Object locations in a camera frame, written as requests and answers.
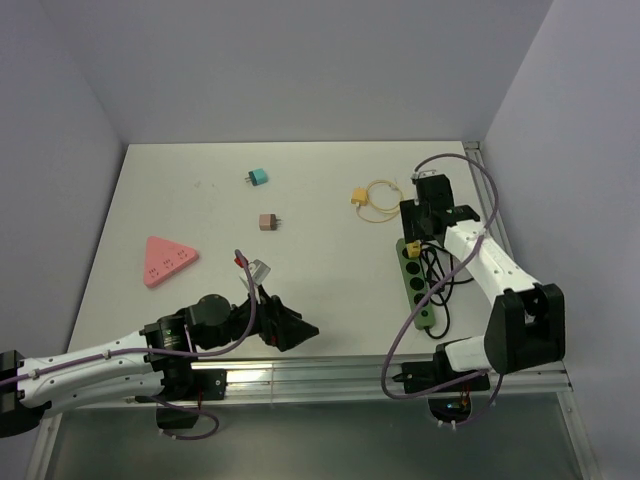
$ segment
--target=power outlet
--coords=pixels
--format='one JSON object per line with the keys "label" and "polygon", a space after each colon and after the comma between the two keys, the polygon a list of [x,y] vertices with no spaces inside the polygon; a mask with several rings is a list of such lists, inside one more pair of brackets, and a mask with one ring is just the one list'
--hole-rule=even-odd
{"label": "power outlet", "polygon": [[147,238],[144,258],[144,284],[157,287],[180,270],[198,259],[198,252],[191,247],[160,237]]}

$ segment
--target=pink block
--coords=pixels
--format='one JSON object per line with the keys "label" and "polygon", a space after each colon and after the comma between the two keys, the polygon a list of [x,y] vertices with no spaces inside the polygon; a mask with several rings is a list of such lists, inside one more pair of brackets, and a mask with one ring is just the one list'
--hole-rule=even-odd
{"label": "pink block", "polygon": [[144,284],[153,288],[188,267],[198,259],[198,252],[159,237],[147,238],[144,258]]}

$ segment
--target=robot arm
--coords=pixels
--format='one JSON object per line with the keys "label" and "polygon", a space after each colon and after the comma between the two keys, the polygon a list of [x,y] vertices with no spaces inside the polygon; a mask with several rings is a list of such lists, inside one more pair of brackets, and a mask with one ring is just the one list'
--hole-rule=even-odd
{"label": "robot arm", "polygon": [[477,255],[466,268],[492,305],[484,335],[438,345],[434,384],[473,370],[508,374],[561,360],[565,352],[564,296],[556,285],[540,285],[484,231],[468,205],[456,206],[445,175],[417,175],[416,200],[401,202],[407,243],[436,241],[459,260]]}
{"label": "robot arm", "polygon": [[[318,335],[316,327],[264,290],[262,281],[269,267],[259,260],[248,267],[257,300],[249,335],[259,335],[281,352]],[[191,369],[198,358],[193,345],[208,350],[238,340],[249,327],[250,317],[250,299],[236,307],[220,295],[207,295],[140,331],[97,347],[44,358],[24,359],[15,350],[2,353],[0,438],[31,430],[44,417],[105,400],[129,396],[184,399],[197,387]],[[172,354],[159,353],[167,351]],[[26,378],[7,383],[17,376]]]}

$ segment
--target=purple cable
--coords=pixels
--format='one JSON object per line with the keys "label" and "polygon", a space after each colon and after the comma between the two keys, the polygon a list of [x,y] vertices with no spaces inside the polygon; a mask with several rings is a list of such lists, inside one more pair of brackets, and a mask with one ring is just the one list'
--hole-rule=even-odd
{"label": "purple cable", "polygon": [[[219,355],[224,355],[225,353],[229,353],[234,348],[240,346],[242,342],[249,336],[251,330],[253,329],[253,325],[256,321],[256,307],[257,307],[257,299],[255,292],[255,284],[253,283],[253,277],[251,276],[251,272],[249,271],[249,265],[247,264],[246,258],[242,255],[240,250],[235,251],[236,257],[240,259],[240,263],[242,264],[242,268],[244,269],[244,273],[247,275],[247,282],[249,284],[249,298],[251,299],[251,313],[249,315],[249,324],[247,328],[243,332],[242,336],[233,344],[228,347],[223,348],[222,350],[217,350],[215,352],[181,352],[176,350],[164,350],[162,348],[123,348],[121,350],[112,350],[111,356],[117,357],[120,355],[128,355],[130,353],[154,353],[157,355],[168,355],[174,357],[189,357],[189,358],[209,358],[209,357],[217,357]],[[75,367],[76,365],[83,365],[85,363],[94,362],[96,360],[103,360],[104,356],[100,353],[96,355],[90,355],[88,357],[78,358],[76,360],[71,360],[69,362],[61,363],[59,365],[54,365],[52,367],[42,368],[39,370],[40,375],[46,375],[48,373],[57,372],[59,370],[64,370],[65,368]],[[10,385],[12,383],[21,382],[22,380],[26,380],[29,378],[28,374],[17,375],[15,377],[7,378],[6,380],[0,381],[0,388]]]}
{"label": "purple cable", "polygon": [[[457,154],[457,153],[443,153],[443,154],[440,154],[440,155],[434,155],[433,157],[429,157],[426,160],[423,160],[422,162],[420,162],[416,166],[414,171],[418,172],[420,170],[420,168],[422,166],[426,165],[427,163],[432,162],[434,160],[437,160],[439,158],[447,158],[447,157],[453,157],[453,158],[459,158],[459,159],[462,159],[462,160],[466,160],[471,165],[473,165],[478,170],[480,170],[480,172],[489,181],[489,184],[491,185],[491,190],[493,191],[494,203],[493,203],[493,209],[491,211],[491,214],[489,215],[489,218],[488,218],[487,222],[484,224],[485,230],[488,230],[488,228],[491,226],[491,224],[495,221],[496,215],[498,215],[498,207],[499,207],[499,204],[500,204],[500,199],[499,199],[499,194],[498,194],[498,187],[496,186],[495,181],[493,180],[493,178],[491,177],[491,175],[489,174],[487,169],[484,168],[481,164],[479,164],[475,160],[472,160],[471,158],[466,157],[464,155],[460,155],[460,154]],[[454,380],[450,380],[450,381],[442,383],[440,385],[436,385],[435,387],[427,388],[427,389],[422,390],[420,392],[414,392],[414,393],[408,393],[408,394],[392,393],[392,392],[389,391],[389,388],[387,387],[387,374],[388,374],[388,371],[389,371],[389,366],[391,365],[391,360],[393,360],[393,356],[395,355],[396,350],[398,349],[398,345],[400,345],[400,341],[402,340],[404,335],[407,333],[407,330],[409,329],[409,326],[413,322],[413,319],[416,317],[416,315],[418,315],[418,312],[420,312],[424,308],[424,306],[427,304],[427,302],[429,302],[429,300],[431,299],[431,297],[433,296],[433,294],[435,292],[437,292],[445,283],[447,283],[449,280],[451,280],[451,278],[455,277],[458,273],[460,273],[460,271],[464,267],[466,267],[469,264],[469,262],[471,262],[471,260],[473,260],[473,258],[480,251],[480,247],[482,246],[482,242],[483,241],[484,241],[484,235],[479,235],[475,245],[473,246],[473,250],[471,250],[471,253],[467,256],[467,258],[465,258],[463,261],[461,261],[453,270],[451,270],[449,273],[447,273],[442,278],[442,280],[440,280],[438,283],[436,283],[433,287],[431,287],[429,289],[427,294],[418,302],[418,304],[415,306],[415,308],[413,309],[413,311],[409,315],[409,318],[407,318],[407,320],[404,322],[404,324],[400,328],[400,331],[398,332],[398,335],[396,335],[396,338],[393,340],[393,343],[391,344],[391,347],[389,348],[389,352],[387,353],[387,356],[384,359],[384,363],[382,364],[382,373],[380,374],[380,386],[382,387],[382,391],[384,392],[384,394],[387,397],[392,398],[394,400],[408,400],[408,399],[411,399],[411,398],[418,398],[418,397],[422,397],[424,395],[429,395],[431,393],[435,393],[435,392],[437,392],[439,390],[442,390],[443,388],[448,388],[448,387],[452,387],[454,385],[458,385],[460,383],[467,382],[469,380],[472,380],[472,379],[474,379],[476,377],[480,377],[480,376],[482,376],[482,375],[487,373],[486,370],[479,370],[477,372],[473,372],[473,373],[470,373],[468,375],[464,375],[464,376],[462,376],[460,378],[456,378]],[[498,384],[499,385],[502,384],[502,377],[498,381]],[[497,396],[498,391],[499,391],[499,387],[496,388],[496,390],[494,391],[494,395]],[[484,413],[485,411],[486,411],[486,408],[483,408],[480,412],[478,412],[478,415],[474,415],[474,418],[477,418],[480,414]]]}
{"label": "purple cable", "polygon": [[466,420],[462,420],[461,422],[456,422],[456,426],[466,425],[467,423],[473,422],[474,420],[477,420],[482,415],[484,415],[487,409],[493,404],[493,402],[495,402],[496,398],[498,397],[498,393],[500,392],[500,387],[502,387],[503,379],[504,379],[504,375],[500,375],[500,377],[498,378],[498,383],[496,383],[496,388],[493,389],[493,393],[489,397],[489,400],[487,400],[487,403],[485,403],[482,406],[482,408],[477,412],[473,412],[471,416]]}
{"label": "purple cable", "polygon": [[161,400],[157,397],[147,397],[147,398],[150,398],[154,402],[159,403],[163,407],[170,408],[172,410],[177,410],[178,412],[195,413],[202,417],[207,417],[213,420],[213,423],[214,423],[213,428],[209,430],[207,433],[202,433],[200,435],[176,435],[173,432],[162,430],[162,434],[166,435],[167,437],[173,438],[175,440],[204,440],[205,438],[209,438],[211,435],[216,433],[218,431],[218,428],[220,427],[220,420],[218,420],[218,417],[216,417],[213,413],[205,412],[204,410],[201,410],[199,408],[181,407],[180,405],[174,405],[173,403],[165,402],[164,400]]}

